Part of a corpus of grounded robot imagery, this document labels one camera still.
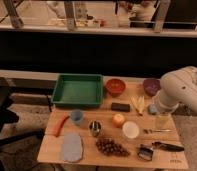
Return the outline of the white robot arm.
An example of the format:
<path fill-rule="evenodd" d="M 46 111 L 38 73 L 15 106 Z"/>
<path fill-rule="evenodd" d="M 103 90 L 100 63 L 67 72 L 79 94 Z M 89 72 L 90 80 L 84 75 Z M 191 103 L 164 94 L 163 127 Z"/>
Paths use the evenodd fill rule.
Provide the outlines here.
<path fill-rule="evenodd" d="M 184 67 L 164 74 L 154 97 L 159 113 L 173 113 L 183 103 L 197 113 L 197 68 Z"/>

